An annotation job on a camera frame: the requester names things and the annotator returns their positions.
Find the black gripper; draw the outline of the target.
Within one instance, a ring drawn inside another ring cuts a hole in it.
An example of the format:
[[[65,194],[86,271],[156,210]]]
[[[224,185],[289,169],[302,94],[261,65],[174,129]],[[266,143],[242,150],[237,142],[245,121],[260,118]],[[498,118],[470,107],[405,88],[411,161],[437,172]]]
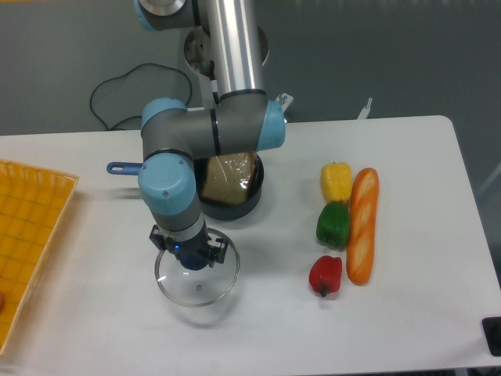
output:
[[[223,264],[228,249],[225,238],[210,238],[205,224],[195,237],[183,241],[164,237],[159,227],[153,225],[149,239],[158,251],[168,251],[189,270],[202,270],[206,266],[212,268],[216,263]]]

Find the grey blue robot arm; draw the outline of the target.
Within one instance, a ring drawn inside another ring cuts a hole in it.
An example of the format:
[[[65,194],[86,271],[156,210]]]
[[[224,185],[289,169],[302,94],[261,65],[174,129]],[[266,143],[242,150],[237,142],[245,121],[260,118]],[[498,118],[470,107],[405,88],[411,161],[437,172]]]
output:
[[[278,148],[286,128],[282,107],[268,99],[262,77],[258,24],[251,1],[137,1],[142,25],[154,31],[208,29],[218,102],[188,110],[155,99],[142,112],[143,163],[138,183],[158,231],[153,239],[190,270],[225,258],[211,245],[194,163],[198,159]]]

